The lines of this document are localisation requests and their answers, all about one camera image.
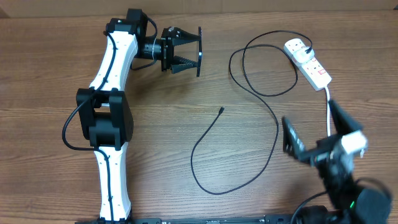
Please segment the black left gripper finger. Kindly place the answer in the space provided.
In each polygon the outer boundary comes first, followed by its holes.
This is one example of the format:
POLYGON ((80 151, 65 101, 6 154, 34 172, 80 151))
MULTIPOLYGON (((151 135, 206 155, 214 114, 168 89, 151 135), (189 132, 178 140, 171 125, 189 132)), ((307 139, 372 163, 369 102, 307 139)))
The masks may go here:
POLYGON ((201 37, 199 35, 191 34, 182 29, 175 28, 172 31, 172 45, 184 45, 189 44, 191 42, 199 42, 201 41, 201 37))
POLYGON ((175 56, 172 60, 170 68, 172 73, 178 73, 189 68, 198 68, 198 62, 184 57, 175 56))

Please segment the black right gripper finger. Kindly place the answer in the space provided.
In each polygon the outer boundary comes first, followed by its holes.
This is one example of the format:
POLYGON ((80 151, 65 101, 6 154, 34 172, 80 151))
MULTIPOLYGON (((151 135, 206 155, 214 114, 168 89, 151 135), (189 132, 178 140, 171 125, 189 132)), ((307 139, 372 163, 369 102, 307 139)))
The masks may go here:
POLYGON ((335 100, 328 102, 336 132, 346 135, 363 129, 363 126, 347 113, 335 100))
POLYGON ((283 146, 282 149, 289 156, 304 163, 309 164, 310 158, 307 155, 306 147, 303 141, 299 138, 293 124, 286 116, 282 117, 283 126, 283 146))

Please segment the Samsung Galaxy smartphone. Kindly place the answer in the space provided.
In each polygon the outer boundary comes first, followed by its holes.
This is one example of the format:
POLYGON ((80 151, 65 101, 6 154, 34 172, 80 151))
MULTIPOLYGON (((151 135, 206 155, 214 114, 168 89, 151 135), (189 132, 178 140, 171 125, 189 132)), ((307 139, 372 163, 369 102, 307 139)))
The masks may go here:
POLYGON ((199 41, 198 41, 197 77, 200 77, 201 61, 203 58, 202 29, 200 26, 198 27, 198 36, 199 36, 199 41))

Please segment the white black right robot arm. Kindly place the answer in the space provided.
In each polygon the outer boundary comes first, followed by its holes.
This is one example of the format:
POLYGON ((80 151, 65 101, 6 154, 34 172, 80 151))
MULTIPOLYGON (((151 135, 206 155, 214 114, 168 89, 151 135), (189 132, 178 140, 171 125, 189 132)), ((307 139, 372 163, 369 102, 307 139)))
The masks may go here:
POLYGON ((354 159, 368 150, 363 126, 335 100, 328 103, 336 133, 317 141, 313 149, 306 149, 293 124, 282 118, 283 151, 297 161, 314 167, 323 182, 334 209, 307 204, 303 201, 292 214, 291 223, 387 223, 392 210, 393 195, 380 181, 367 178, 373 188, 354 179, 354 159))

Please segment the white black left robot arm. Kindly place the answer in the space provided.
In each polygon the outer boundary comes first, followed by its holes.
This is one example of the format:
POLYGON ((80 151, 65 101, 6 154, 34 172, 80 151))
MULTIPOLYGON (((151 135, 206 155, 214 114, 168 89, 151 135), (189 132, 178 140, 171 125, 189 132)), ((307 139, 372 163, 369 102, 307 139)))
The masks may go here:
POLYGON ((178 73, 201 67, 202 49, 193 61, 174 54, 178 45, 202 43, 202 33, 167 27, 148 36, 151 19, 140 9, 129 9, 124 19, 112 18, 105 34, 107 47, 95 79, 80 88, 76 103, 83 136, 90 143, 99 169, 101 209, 96 223, 132 223, 127 192, 126 154, 134 122, 126 98, 127 77, 135 58, 161 62, 163 72, 178 73))

